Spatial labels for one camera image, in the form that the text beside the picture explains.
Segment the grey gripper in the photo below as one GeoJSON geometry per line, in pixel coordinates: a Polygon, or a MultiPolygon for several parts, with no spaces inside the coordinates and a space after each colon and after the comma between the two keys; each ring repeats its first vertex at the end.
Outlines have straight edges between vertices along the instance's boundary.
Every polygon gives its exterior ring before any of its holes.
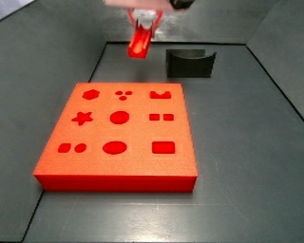
{"type": "Polygon", "coordinates": [[[159,10],[150,24],[150,38],[160,26],[164,11],[185,10],[191,7],[195,0],[102,0],[109,7],[126,9],[128,20],[133,29],[137,28],[137,18],[134,17],[134,9],[159,10]]]}

